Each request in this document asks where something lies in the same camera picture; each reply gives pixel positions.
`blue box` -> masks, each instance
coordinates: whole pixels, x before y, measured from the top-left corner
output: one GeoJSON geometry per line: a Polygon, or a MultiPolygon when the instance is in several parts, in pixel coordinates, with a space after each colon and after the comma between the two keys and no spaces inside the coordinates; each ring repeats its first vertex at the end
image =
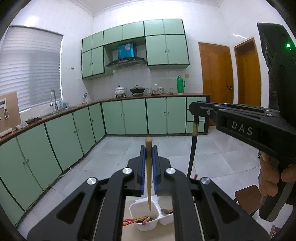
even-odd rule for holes
{"type": "Polygon", "coordinates": [[[118,46],[118,59],[136,57],[133,43],[122,44],[118,46]]]}

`ceiling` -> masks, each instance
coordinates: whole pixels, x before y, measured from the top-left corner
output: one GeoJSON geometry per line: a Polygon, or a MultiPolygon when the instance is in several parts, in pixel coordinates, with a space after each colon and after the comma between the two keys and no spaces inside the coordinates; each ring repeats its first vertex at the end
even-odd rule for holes
{"type": "MultiPolygon", "coordinates": [[[[109,1],[104,1],[104,0],[70,0],[79,7],[83,8],[87,12],[89,12],[92,15],[97,14],[103,9],[112,7],[114,5],[122,5],[125,3],[132,3],[136,2],[139,0],[109,0],[109,1]]],[[[204,4],[209,4],[209,5],[216,5],[219,6],[223,0],[188,0],[192,2],[200,2],[204,4]]]]}

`window blind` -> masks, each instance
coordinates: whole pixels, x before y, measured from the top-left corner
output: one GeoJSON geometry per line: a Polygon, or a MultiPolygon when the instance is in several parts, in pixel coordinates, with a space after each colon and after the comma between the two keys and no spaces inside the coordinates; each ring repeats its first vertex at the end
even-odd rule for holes
{"type": "Polygon", "coordinates": [[[11,26],[0,49],[0,95],[17,91],[19,110],[62,99],[60,53],[62,35],[11,26]]]}

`metal screw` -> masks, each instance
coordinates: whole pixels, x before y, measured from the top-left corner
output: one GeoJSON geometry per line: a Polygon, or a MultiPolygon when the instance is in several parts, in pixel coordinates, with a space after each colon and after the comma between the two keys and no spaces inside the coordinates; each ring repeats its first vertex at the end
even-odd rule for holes
{"type": "Polygon", "coordinates": [[[210,184],[211,180],[208,177],[203,177],[201,180],[202,184],[208,185],[210,184]]]}
{"type": "Polygon", "coordinates": [[[165,170],[168,174],[174,174],[176,170],[172,167],[169,167],[168,169],[165,170]]]}
{"type": "Polygon", "coordinates": [[[126,168],[123,168],[123,169],[122,169],[122,172],[123,172],[124,174],[130,174],[132,171],[133,171],[133,170],[132,170],[131,168],[129,168],[129,167],[126,167],[126,168]]]}
{"type": "Polygon", "coordinates": [[[87,179],[87,184],[93,185],[95,183],[96,183],[96,179],[94,177],[90,177],[89,179],[87,179]]]}

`human hand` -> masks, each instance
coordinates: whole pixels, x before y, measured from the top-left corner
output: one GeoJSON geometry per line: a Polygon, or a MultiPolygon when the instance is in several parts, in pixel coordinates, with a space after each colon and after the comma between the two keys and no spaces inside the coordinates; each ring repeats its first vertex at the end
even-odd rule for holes
{"type": "Polygon", "coordinates": [[[286,183],[296,181],[296,164],[288,166],[280,176],[279,170],[270,164],[269,155],[261,151],[260,166],[258,181],[259,190],[263,196],[274,197],[277,194],[277,183],[280,178],[286,183]]]}

